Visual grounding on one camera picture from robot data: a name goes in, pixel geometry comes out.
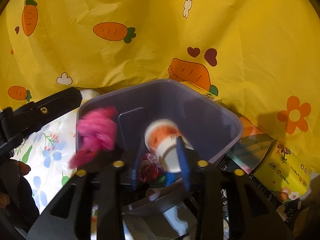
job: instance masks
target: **yellow box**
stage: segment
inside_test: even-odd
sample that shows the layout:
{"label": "yellow box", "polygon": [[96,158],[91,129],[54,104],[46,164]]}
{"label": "yellow box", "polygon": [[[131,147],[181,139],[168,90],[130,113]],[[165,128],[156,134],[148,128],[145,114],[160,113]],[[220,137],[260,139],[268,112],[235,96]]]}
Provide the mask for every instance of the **yellow box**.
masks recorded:
{"label": "yellow box", "polygon": [[198,87],[197,85],[195,85],[189,81],[182,81],[180,83],[193,89],[194,91],[198,92],[199,94],[204,95],[207,98],[210,98],[213,102],[216,102],[221,105],[222,99],[220,97],[217,97],[216,95],[210,93],[209,91],[207,91],[201,87]]}
{"label": "yellow box", "polygon": [[276,141],[253,175],[286,204],[306,193],[311,169],[287,147]]}

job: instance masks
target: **colorful box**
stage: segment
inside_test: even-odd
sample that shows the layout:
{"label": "colorful box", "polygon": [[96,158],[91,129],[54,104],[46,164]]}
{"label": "colorful box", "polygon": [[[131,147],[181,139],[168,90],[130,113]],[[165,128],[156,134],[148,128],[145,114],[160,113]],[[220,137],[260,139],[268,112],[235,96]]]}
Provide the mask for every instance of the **colorful box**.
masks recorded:
{"label": "colorful box", "polygon": [[307,192],[311,169],[277,141],[253,175],[286,204]]}
{"label": "colorful box", "polygon": [[201,88],[201,87],[198,87],[197,85],[189,82],[189,81],[182,81],[180,82],[181,84],[193,89],[194,91],[198,92],[199,94],[201,95],[204,95],[206,96],[207,98],[210,98],[213,102],[216,102],[218,104],[221,104],[222,100],[220,97],[217,97],[216,95],[210,93],[209,91]]}
{"label": "colorful box", "polygon": [[240,117],[244,132],[241,139],[227,152],[227,155],[247,174],[262,161],[273,138],[259,130],[244,117]]}

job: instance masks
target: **yellow fabric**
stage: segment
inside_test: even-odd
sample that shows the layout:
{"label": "yellow fabric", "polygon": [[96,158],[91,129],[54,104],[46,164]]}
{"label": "yellow fabric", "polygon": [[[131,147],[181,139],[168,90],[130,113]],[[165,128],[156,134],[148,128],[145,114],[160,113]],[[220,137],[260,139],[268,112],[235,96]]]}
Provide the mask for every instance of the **yellow fabric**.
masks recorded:
{"label": "yellow fabric", "polygon": [[[227,107],[320,172],[320,23],[308,0],[27,1],[28,10],[37,3],[31,34],[26,0],[11,0],[0,16],[1,108],[27,102],[9,93],[39,100],[63,84],[111,91],[169,74],[188,79],[190,70],[187,81],[216,86]],[[104,22],[118,25],[94,32]],[[101,38],[111,39],[100,27],[118,28],[124,40]],[[8,93],[12,86],[23,88]]]}

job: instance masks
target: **green leaf print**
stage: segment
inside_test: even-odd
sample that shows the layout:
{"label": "green leaf print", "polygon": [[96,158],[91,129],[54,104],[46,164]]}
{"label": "green leaf print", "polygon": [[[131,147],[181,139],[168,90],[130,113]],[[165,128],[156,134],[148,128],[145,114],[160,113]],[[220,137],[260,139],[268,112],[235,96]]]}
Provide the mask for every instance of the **green leaf print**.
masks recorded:
{"label": "green leaf print", "polygon": [[64,186],[69,181],[69,179],[70,178],[68,176],[63,176],[63,172],[62,172],[62,180],[61,180],[62,186]]}
{"label": "green leaf print", "polygon": [[133,27],[128,28],[127,36],[123,39],[125,43],[129,44],[131,40],[136,37],[135,31],[136,29]]}
{"label": "green leaf print", "polygon": [[27,90],[27,96],[26,96],[26,100],[27,102],[30,102],[30,99],[32,98],[30,90]]}
{"label": "green leaf print", "polygon": [[26,141],[27,141],[27,140],[23,140],[23,143],[22,143],[20,146],[18,146],[18,148],[15,148],[15,149],[14,149],[14,153],[15,153],[16,155],[18,155],[18,154],[21,152],[21,148],[25,145]]}
{"label": "green leaf print", "polygon": [[29,155],[30,155],[30,152],[32,150],[32,145],[29,147],[29,149],[26,151],[26,153],[24,154],[24,156],[22,157],[22,162],[27,164],[27,161],[29,159]]}

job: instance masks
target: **orange flower print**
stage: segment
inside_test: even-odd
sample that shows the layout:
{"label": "orange flower print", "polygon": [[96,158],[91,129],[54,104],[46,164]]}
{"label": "orange flower print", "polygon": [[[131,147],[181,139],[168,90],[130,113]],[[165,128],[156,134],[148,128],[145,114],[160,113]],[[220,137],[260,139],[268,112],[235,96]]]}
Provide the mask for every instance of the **orange flower print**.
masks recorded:
{"label": "orange flower print", "polygon": [[278,120],[280,122],[287,122],[285,124],[285,131],[288,134],[293,134],[298,127],[301,131],[308,131],[308,123],[304,119],[311,113],[311,105],[303,103],[300,105],[299,98],[290,96],[287,101],[287,110],[282,110],[278,113]]}
{"label": "orange flower print", "polygon": [[284,192],[284,193],[287,193],[288,195],[291,194],[291,189],[289,189],[288,187],[283,187],[280,192]]}

